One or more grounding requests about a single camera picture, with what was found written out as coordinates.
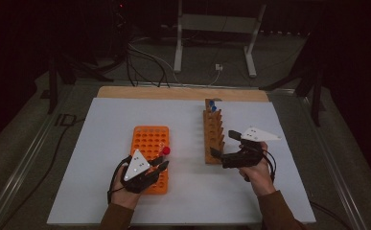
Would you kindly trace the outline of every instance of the white triangular piece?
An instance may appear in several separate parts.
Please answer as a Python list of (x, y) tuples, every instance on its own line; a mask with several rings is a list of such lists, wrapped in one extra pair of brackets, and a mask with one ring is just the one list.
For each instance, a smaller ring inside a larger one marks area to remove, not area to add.
[(260, 130), (256, 127), (250, 127), (242, 134), (242, 139), (255, 142), (264, 142), (281, 140), (281, 137), (267, 131)]
[(124, 180), (128, 181), (132, 179), (134, 176), (145, 172), (150, 168), (150, 164), (146, 158), (144, 158), (143, 154), (139, 149), (136, 149), (132, 158), (131, 162), (128, 165), (128, 171), (125, 174)]

